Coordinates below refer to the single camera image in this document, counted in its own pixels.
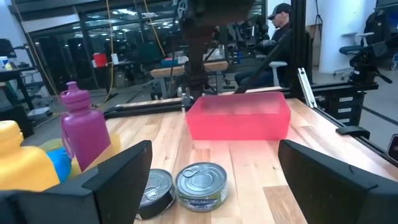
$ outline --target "yellow bottle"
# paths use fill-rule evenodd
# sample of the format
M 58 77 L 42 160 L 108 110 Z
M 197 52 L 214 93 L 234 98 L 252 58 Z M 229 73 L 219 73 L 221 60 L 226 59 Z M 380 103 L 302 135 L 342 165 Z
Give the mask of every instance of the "yellow bottle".
M 21 147 L 22 133 L 15 121 L 0 121 L 0 190 L 43 191 L 59 184 L 46 152 Z

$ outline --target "tin can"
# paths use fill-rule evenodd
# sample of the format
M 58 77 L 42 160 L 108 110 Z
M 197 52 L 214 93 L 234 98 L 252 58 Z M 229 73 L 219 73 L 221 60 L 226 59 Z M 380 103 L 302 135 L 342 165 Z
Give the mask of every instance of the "tin can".
M 174 201 L 175 188 L 171 174 L 166 170 L 151 169 L 136 218 L 154 218 L 166 211 Z
M 228 194 L 225 170 L 213 163 L 200 162 L 184 168 L 175 180 L 178 199 L 194 212 L 218 208 Z

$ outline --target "wooden table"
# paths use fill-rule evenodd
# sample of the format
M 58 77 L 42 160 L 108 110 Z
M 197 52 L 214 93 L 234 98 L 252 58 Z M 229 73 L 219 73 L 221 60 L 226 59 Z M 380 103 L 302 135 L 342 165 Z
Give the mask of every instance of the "wooden table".
M 301 101 L 287 101 L 292 111 L 287 139 L 398 180 L 398 168 L 352 137 L 336 134 L 335 125 Z M 306 223 L 280 167 L 278 141 L 193 141 L 182 112 L 110 119 L 107 126 L 120 134 L 123 149 L 152 140 L 152 168 L 165 169 L 174 178 L 185 166 L 203 161 L 217 163 L 228 173 L 229 195 L 219 209 L 194 213 L 177 202 L 163 215 L 135 223 Z
M 207 71 L 212 71 L 212 72 L 225 71 L 228 68 L 228 62 L 226 62 L 226 61 L 208 62 L 208 63 L 205 63 L 205 68 L 207 68 Z M 184 65 L 175 66 L 173 68 L 173 76 L 183 75 L 184 72 L 185 72 Z M 150 71 L 150 75 L 152 75 L 152 77 L 154 77 L 160 83 L 160 88 L 162 90 L 162 98 L 163 99 L 168 98 L 165 78 L 170 77 L 170 73 L 171 73 L 171 68 L 158 68 L 158 69 L 153 69 L 152 71 Z

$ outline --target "man sitting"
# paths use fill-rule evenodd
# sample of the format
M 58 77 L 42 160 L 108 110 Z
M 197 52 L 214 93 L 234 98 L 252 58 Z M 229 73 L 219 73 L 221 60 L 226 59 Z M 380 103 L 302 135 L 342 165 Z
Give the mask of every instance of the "man sitting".
M 271 40 L 262 40 L 257 45 L 257 50 L 262 54 L 267 55 L 275 46 L 275 44 L 289 31 L 290 29 L 290 12 L 292 7 L 289 4 L 282 3 L 274 8 L 273 13 L 268 17 L 272 21 L 272 24 L 277 28 Z M 277 55 L 275 61 L 283 61 L 289 64 L 290 58 L 290 47 L 285 46 L 282 51 Z M 251 75 L 256 71 L 241 72 L 235 75 L 235 80 L 238 86 L 247 85 Z M 287 67 L 277 68 L 279 84 L 281 86 L 288 85 L 287 80 L 285 80 Z M 250 87 L 267 87 L 274 85 L 274 76 L 272 75 L 271 68 L 264 70 L 255 80 L 255 82 Z

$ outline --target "red object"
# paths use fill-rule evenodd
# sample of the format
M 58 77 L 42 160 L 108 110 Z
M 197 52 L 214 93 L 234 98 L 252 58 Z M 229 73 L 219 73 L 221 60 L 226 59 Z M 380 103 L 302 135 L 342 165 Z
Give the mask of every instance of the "red object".
M 281 140 L 290 108 L 280 92 L 202 96 L 186 119 L 194 140 Z
M 94 58 L 95 65 L 97 66 L 97 68 L 106 66 L 107 60 L 106 60 L 105 53 L 95 53 L 93 55 L 93 58 Z

